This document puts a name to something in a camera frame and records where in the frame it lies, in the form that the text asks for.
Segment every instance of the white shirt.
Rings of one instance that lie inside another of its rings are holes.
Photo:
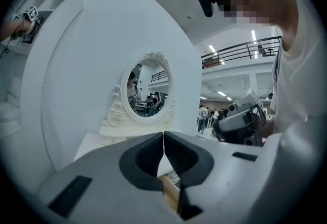
[[[270,105],[276,112],[273,133],[283,132],[307,116],[327,114],[326,33],[311,1],[296,2],[297,33],[287,52],[281,46],[277,83],[277,58],[273,63],[274,93]]]
[[[218,119],[218,112],[217,111],[215,111],[215,113],[214,113],[214,119]]]
[[[138,86],[136,86],[137,87],[137,99],[141,99],[142,97],[141,97],[141,89],[138,87]],[[130,98],[133,94],[135,94],[136,92],[135,92],[135,85],[133,85],[133,87],[131,88],[131,89],[128,89],[128,87],[127,87],[127,98]]]
[[[208,115],[207,109],[204,107],[201,107],[199,109],[199,120],[205,120],[207,115]]]

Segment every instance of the tube light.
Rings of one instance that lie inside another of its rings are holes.
[[[252,39],[253,39],[254,41],[256,41],[255,31],[252,30],[252,31],[251,31],[251,34],[252,34]]]
[[[220,95],[222,95],[222,96],[226,96],[226,94],[223,93],[222,91],[219,91],[218,93],[219,93]]]
[[[213,53],[215,53],[215,55],[217,55],[216,49],[211,44],[209,45],[209,48],[211,51],[213,51]]]

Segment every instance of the person's neck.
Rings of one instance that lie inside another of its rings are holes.
[[[284,11],[282,12],[276,25],[282,31],[282,45],[284,51],[288,51],[292,46],[297,33],[298,26],[298,8],[296,0],[283,0],[281,5]]]

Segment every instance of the white mirror frame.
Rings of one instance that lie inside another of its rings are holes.
[[[129,75],[133,68],[138,65],[140,62],[144,60],[154,60],[160,63],[165,69],[168,82],[169,82],[169,90],[168,90],[168,99],[165,101],[164,107],[157,114],[151,117],[141,117],[137,115],[132,108],[127,99],[127,81]],[[122,81],[120,85],[116,85],[114,89],[114,102],[111,105],[111,108],[108,113],[108,123],[112,127],[122,127],[127,123],[128,120],[132,119],[141,124],[150,124],[157,123],[159,121],[163,122],[166,126],[171,126],[173,123],[173,114],[174,114],[174,106],[175,106],[175,83],[172,71],[168,64],[168,61],[165,59],[165,56],[162,52],[150,52],[148,54],[144,54],[137,58],[133,63],[127,67],[126,71],[123,74]]]

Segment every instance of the black metal railing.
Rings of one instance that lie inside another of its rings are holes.
[[[281,36],[275,36],[256,41],[240,43],[218,50],[215,53],[203,55],[201,56],[202,69],[216,65],[222,65],[225,62],[241,58],[252,59],[255,57],[261,58],[274,56],[278,53],[281,38]]]
[[[167,76],[167,73],[165,70],[161,71],[161,72],[158,72],[156,74],[154,74],[152,77],[151,77],[151,82],[154,82],[154,81],[159,81],[160,79],[163,79],[163,78],[166,78],[168,77]]]

